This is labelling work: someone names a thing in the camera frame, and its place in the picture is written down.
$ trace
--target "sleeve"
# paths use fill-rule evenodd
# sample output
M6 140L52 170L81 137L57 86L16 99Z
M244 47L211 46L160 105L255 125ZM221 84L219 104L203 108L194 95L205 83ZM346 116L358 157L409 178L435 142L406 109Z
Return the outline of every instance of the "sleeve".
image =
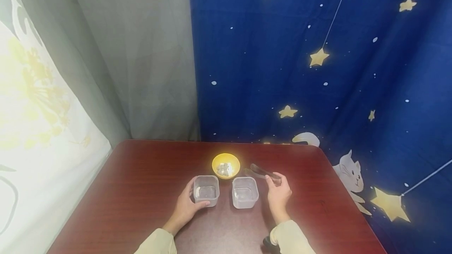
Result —
M155 230L135 254L177 254L174 237L166 230Z
M286 221L272 230L270 240L279 245L281 254L315 254L308 239L294 221Z

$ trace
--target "left hand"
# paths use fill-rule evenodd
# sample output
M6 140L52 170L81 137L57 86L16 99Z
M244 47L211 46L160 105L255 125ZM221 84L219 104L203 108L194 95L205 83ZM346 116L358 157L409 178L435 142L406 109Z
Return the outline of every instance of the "left hand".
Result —
M193 194L193 183L196 177L192 178L189 183L182 191L181 195L176 202L176 207L174 209L173 215L163 226L163 229L172 234L173 236L181 230L184 225L186 225L195 213L207 206L209 206L210 201L202 201L198 203L193 203L190 196Z

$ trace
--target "blue curtain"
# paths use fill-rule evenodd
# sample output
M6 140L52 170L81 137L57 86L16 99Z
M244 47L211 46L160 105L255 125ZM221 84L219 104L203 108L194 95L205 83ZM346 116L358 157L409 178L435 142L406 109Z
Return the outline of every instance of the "blue curtain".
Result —
M191 0L203 141L320 146L388 253L451 253L452 0Z

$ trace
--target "red-brown table surface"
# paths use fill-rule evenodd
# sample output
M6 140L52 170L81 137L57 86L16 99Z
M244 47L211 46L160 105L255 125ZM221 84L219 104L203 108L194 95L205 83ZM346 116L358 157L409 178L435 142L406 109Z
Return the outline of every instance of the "red-brown table surface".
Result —
M289 214L317 254L386 253L317 147L146 140L114 149L48 253L132 254L163 226L191 177L212 174L211 160L224 152L237 156L242 170L256 163L287 176ZM231 182L220 180L217 205L176 236L179 254L267 253L262 239L274 222L265 182L257 180L254 208L242 210L232 205Z

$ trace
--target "hand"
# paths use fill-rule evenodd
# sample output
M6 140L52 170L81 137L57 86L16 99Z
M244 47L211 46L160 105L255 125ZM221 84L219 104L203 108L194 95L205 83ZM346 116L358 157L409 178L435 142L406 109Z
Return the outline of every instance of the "hand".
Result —
M195 213L207 206L209 206L209 201L202 201L198 203L193 203L190 196L193 194L193 183L195 178L192 178L187 186L185 186L184 191L176 202L176 207L174 209L173 215L163 226L163 229L172 234L173 236L179 232L179 230L184 227L191 219Z
M286 211L286 205L292 195L292 191L283 174L275 172L274 174L281 177L280 186L276 186L270 176L265 176L265 180L267 180L268 184L268 204L270 205L270 211L276 224L279 225L280 223L290 220Z

